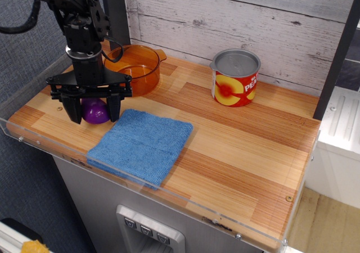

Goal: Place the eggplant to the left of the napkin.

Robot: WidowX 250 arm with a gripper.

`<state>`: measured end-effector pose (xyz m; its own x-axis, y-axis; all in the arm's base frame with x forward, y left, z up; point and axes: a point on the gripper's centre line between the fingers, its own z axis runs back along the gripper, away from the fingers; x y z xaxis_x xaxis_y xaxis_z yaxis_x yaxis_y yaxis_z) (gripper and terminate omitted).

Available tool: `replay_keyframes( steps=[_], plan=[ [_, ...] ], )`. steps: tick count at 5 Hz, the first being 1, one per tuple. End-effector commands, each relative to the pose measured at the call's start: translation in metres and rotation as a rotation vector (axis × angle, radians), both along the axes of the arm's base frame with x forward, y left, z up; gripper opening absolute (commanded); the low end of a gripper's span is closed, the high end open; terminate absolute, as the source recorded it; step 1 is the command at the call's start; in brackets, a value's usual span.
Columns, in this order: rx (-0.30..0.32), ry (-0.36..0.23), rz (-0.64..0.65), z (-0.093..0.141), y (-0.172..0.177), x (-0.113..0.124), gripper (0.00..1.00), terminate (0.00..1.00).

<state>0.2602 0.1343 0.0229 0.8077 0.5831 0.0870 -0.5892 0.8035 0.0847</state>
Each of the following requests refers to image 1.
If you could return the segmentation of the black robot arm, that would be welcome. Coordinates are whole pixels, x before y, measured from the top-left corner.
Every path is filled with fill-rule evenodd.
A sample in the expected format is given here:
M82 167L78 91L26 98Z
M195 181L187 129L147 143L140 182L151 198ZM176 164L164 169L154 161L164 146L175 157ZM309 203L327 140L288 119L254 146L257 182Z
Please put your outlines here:
M103 60L116 63L123 55L109 58L102 49L101 43L112 39L108 36L110 19L99 0L33 0L26 22L18 27L2 27L1 33L20 34L35 27L41 2L46 2L53 11L73 65L72 71L47 78L52 99L59 100L70 120L79 124L83 117L81 100L104 98L109 119L117 121L121 101L132 96L132 77L104 66Z

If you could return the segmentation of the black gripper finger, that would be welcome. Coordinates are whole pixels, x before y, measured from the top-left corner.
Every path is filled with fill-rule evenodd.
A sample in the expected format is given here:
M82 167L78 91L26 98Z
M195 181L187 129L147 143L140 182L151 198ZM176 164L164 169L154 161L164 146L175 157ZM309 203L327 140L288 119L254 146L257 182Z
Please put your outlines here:
M116 122L120 115L121 99L119 95L107 96L106 103L111 122Z
M81 107L80 99L68 97L68 96L62 96L61 102L70 120L74 123L81 124L82 107Z

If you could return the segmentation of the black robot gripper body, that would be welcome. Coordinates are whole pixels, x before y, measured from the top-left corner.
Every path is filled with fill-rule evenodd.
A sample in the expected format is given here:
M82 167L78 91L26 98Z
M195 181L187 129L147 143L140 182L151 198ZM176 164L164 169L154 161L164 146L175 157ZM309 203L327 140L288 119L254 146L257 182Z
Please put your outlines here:
M80 102L83 98L119 97L123 100L132 96L132 77L106 68L101 56L73 59L72 62L72 71L47 78L52 99L64 103Z

